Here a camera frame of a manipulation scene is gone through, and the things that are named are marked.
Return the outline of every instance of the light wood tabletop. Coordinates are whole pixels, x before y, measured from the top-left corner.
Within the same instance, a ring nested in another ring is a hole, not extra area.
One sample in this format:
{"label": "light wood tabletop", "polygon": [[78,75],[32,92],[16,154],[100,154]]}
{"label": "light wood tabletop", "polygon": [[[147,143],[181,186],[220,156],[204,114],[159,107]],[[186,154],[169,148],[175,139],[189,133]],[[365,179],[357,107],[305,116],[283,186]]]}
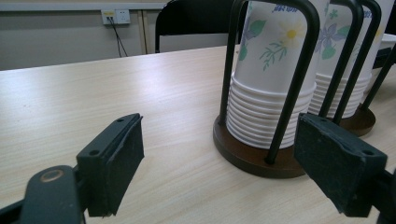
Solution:
{"label": "light wood tabletop", "polygon": [[[115,217],[88,223],[375,223],[338,214],[308,176],[245,173],[217,151],[225,48],[194,49],[0,72],[0,207],[21,200],[29,178],[77,154],[113,120],[140,113],[145,159]],[[396,69],[370,108],[361,139],[396,168]]]}

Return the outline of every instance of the power cord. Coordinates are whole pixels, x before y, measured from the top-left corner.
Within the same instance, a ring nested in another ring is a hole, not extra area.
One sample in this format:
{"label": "power cord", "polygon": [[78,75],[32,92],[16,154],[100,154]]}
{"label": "power cord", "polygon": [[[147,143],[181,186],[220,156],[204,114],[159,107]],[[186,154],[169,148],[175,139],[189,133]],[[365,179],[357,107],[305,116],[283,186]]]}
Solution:
{"label": "power cord", "polygon": [[120,39],[120,36],[119,36],[119,34],[117,33],[117,29],[116,29],[116,26],[114,25],[113,18],[107,17],[107,19],[110,21],[110,24],[111,24],[111,26],[113,27],[114,32],[116,33],[117,46],[118,46],[118,48],[119,48],[119,55],[120,55],[120,58],[122,58],[121,51],[120,51],[120,45],[122,46],[122,49],[123,49],[123,51],[124,51],[124,53],[125,53],[125,56],[128,57],[128,54],[126,53],[126,50],[125,50],[124,46],[122,45],[122,41],[121,41],[121,39]]}

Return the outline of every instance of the wall socket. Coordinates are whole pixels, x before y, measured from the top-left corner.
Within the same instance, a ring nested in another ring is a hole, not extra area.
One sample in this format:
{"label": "wall socket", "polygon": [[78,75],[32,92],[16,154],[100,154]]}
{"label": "wall socket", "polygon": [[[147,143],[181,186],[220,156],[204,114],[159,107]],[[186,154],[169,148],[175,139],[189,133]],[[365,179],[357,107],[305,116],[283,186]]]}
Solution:
{"label": "wall socket", "polygon": [[110,25],[110,20],[113,20],[114,24],[129,24],[131,23],[131,16],[129,15],[129,9],[109,9],[102,10],[102,21],[103,25]]}

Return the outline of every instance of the brown base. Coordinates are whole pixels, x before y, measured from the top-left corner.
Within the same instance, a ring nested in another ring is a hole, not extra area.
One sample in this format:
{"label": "brown base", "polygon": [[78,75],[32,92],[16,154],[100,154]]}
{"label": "brown base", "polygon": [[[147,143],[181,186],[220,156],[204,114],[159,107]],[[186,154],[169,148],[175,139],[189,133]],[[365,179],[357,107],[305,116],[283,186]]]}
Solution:
{"label": "brown base", "polygon": [[225,125],[216,118],[213,139],[220,154],[234,166],[251,173],[270,178],[293,178],[305,175],[305,171],[293,157],[294,146],[280,149],[274,164],[264,161],[269,150],[250,147],[236,140]]}
{"label": "brown base", "polygon": [[340,127],[345,130],[363,136],[373,129],[375,124],[375,115],[370,109],[361,110],[361,105],[356,110],[355,114],[347,119],[341,119]]}

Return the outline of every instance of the chair backrest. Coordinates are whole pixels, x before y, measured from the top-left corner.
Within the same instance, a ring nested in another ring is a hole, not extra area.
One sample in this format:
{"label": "chair backrest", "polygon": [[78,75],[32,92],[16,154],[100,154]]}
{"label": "chair backrest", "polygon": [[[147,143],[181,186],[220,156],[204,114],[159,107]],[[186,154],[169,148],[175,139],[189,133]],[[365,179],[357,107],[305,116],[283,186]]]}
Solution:
{"label": "chair backrest", "polygon": [[[233,0],[172,0],[157,17],[155,24],[155,52],[160,52],[161,35],[227,34],[229,32]],[[240,35],[246,8],[239,20]]]}

